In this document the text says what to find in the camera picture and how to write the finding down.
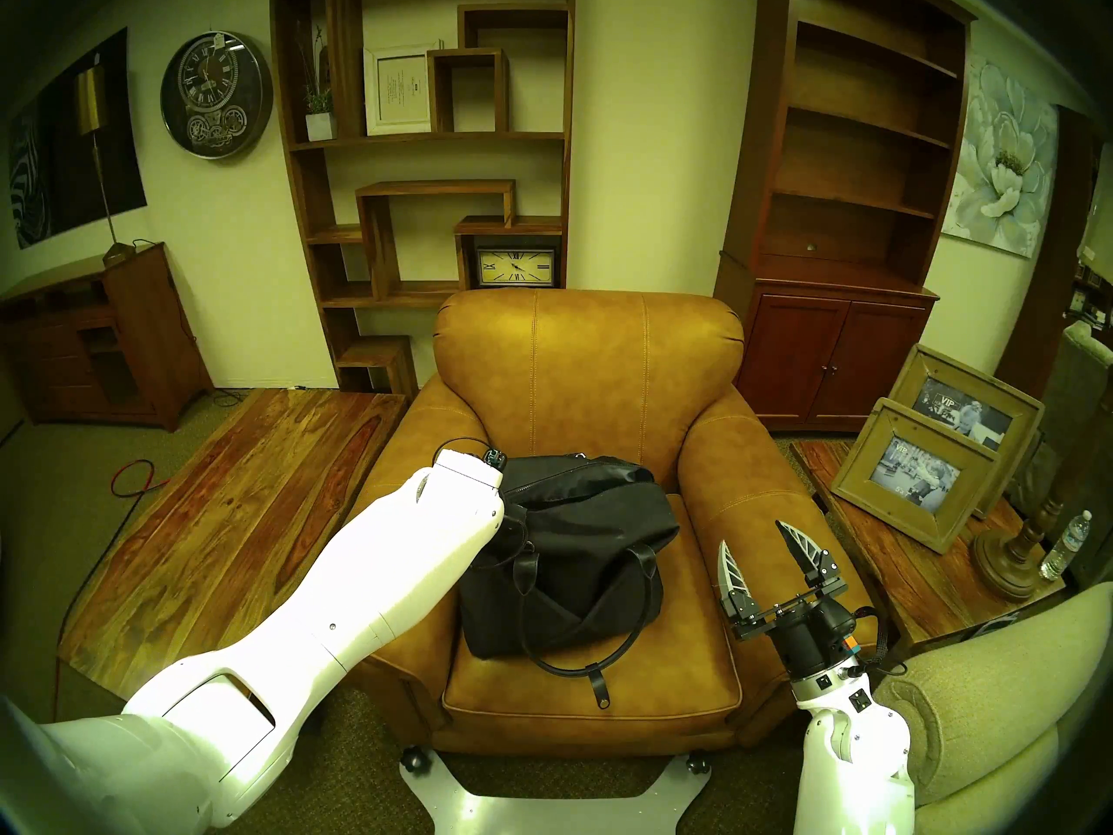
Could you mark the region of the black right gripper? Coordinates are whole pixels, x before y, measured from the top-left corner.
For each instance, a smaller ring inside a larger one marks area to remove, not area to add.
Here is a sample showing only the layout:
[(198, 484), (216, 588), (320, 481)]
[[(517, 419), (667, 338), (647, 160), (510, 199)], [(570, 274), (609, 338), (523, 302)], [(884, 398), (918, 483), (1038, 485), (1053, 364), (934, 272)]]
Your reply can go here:
[(768, 635), (790, 679), (805, 679), (841, 664), (853, 654), (846, 639), (857, 620), (836, 596), (846, 582), (829, 551), (798, 528), (777, 520), (777, 530), (802, 572), (808, 589), (761, 609), (754, 600), (727, 546), (718, 546), (718, 592), (723, 613), (737, 638)]

